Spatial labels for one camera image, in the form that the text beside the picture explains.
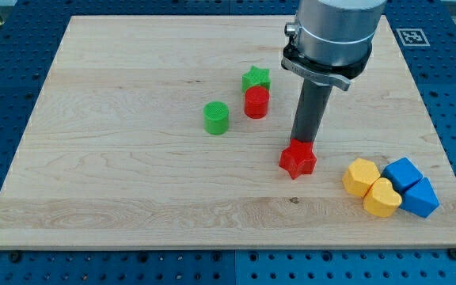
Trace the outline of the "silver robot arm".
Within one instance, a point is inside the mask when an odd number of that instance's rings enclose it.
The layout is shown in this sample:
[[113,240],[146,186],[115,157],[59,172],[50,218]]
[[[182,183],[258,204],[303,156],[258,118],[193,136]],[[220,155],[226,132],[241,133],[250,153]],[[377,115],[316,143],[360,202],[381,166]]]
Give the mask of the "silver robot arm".
[[284,32],[307,59],[347,66],[370,52],[385,6],[386,0],[301,0]]

